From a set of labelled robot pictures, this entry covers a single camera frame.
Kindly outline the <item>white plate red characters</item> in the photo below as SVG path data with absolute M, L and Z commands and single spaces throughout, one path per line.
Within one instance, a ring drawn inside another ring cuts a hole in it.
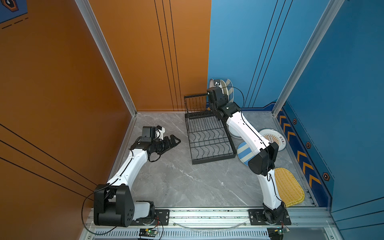
M 215 82 L 216 81 L 214 79 L 210 79 L 210 81 L 209 81 L 209 88 L 215 87 L 216 86 Z

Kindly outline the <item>blue white striped plate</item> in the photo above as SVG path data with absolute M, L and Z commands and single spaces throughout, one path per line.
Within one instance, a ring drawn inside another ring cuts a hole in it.
M 230 79 L 226 80 L 226 86 L 229 102 L 232 103 L 234 101 L 234 86 Z

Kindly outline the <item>black wire dish rack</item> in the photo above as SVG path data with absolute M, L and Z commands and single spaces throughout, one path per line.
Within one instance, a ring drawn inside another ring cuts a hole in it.
M 205 164 L 236 156 L 226 122 L 209 107 L 207 94 L 184 96 L 185 121 L 192 164 Z

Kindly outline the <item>yellow woven bamboo tray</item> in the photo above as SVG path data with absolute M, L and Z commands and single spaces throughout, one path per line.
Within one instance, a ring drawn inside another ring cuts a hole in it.
M 276 168 L 275 179 L 279 195 L 286 207 L 292 207 L 304 201 L 305 192 L 289 170 Z

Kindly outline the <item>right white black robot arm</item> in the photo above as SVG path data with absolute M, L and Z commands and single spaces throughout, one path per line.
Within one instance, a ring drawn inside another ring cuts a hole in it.
M 210 110 L 237 131 L 251 150 L 248 167 L 257 175 L 263 193 L 265 221 L 270 225 L 284 224 L 287 207 L 279 195 L 275 178 L 275 162 L 279 146 L 265 139 L 246 119 L 242 109 L 230 103 L 220 87 L 207 89 Z

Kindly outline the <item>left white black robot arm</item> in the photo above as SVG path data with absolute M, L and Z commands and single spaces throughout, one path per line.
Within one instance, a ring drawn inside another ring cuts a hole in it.
M 164 136 L 161 126 L 143 127 L 142 135 L 129 148 L 130 153 L 121 168 L 106 184 L 97 185 L 94 191 L 94 223 L 97 226 L 128 227 L 133 222 L 150 225 L 155 220 L 152 201 L 136 201 L 132 186 L 152 153 L 161 157 L 181 143 L 174 135 Z

